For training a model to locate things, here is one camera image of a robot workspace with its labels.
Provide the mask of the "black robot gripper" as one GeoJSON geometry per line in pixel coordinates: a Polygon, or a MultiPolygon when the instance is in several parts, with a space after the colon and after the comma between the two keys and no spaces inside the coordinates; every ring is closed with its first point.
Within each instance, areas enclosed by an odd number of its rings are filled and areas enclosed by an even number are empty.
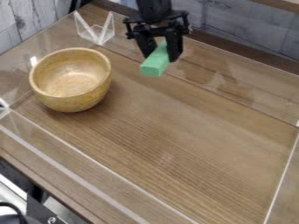
{"type": "Polygon", "coordinates": [[[147,58],[158,47],[155,36],[165,36],[170,61],[183,53],[183,35],[190,33],[189,12],[175,10],[171,0],[135,0],[138,15],[123,20],[127,38],[135,39],[147,58]]]}

